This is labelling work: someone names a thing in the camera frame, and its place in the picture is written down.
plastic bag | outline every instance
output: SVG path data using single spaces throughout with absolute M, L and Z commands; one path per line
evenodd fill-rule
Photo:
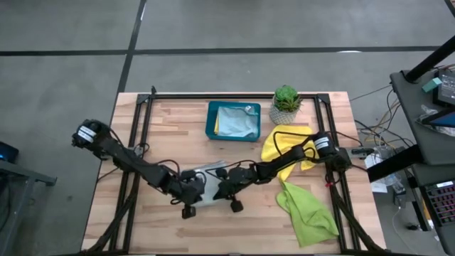
M 437 126 L 432 126 L 432 125 L 427 125 L 427 124 L 422 124 L 422 120 L 433 115 L 437 114 L 437 110 L 433 110 L 425 105 L 421 106 L 422 110 L 425 112 L 425 114 L 422 114 L 418 119 L 417 123 L 425 126 L 426 128 L 432 129 L 435 132 L 440 132 L 442 134 L 447 134 L 449 136 L 455 137 L 455 128 L 451 127 L 437 127 Z

white cable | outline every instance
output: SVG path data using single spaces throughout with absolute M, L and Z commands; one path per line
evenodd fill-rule
M 407 246 L 407 249 L 409 249 L 412 253 L 417 255 L 417 252 L 415 252 L 408 244 L 405 242 L 405 240 L 401 237 L 401 235 L 398 233 L 397 228 L 395 227 L 395 217 L 397 217 L 397 214 L 400 212 L 401 207 L 398 206 L 397 212 L 393 215 L 392 217 L 392 226 L 393 230 L 395 230 L 395 233 L 398 235 L 398 237 L 401 239 L 401 241 Z

potted plant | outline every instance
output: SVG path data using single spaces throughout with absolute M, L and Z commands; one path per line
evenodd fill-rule
M 300 104 L 299 93 L 292 86 L 283 85 L 275 90 L 269 113 L 270 119 L 275 124 L 290 124 L 294 121 Z

white label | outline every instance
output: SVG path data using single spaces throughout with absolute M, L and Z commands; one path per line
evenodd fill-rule
M 316 150 L 319 150 L 319 149 L 321 149 L 323 147 L 326 147 L 326 146 L 328 146 L 327 142 L 319 143 L 319 144 L 316 145 Z
M 80 130 L 85 132 L 86 134 L 89 134 L 91 137 L 95 136 L 96 133 L 94 131 L 92 131 L 91 129 L 88 129 L 87 127 L 85 126 L 81 126 L 80 127 Z
M 88 134 L 84 133 L 83 131 L 79 130 L 79 132 L 77 132 L 77 135 L 79 135 L 80 137 L 84 138 L 86 141 L 92 143 L 93 142 L 93 138 L 90 137 Z
M 451 181 L 447 181 L 447 182 L 436 184 L 436 187 L 442 188 L 443 186 L 449 186 L 449 185 L 454 185 L 454 183 L 452 183 Z
M 320 144 L 322 142 L 328 142 L 328 138 L 327 137 L 322 137 L 320 139 L 317 139 L 317 140 L 314 141 L 314 144 L 317 145 L 317 144 Z

succulent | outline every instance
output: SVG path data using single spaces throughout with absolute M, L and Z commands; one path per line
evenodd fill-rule
M 295 112 L 300 108 L 299 93 L 289 85 L 283 85 L 275 90 L 274 105 L 281 112 Z

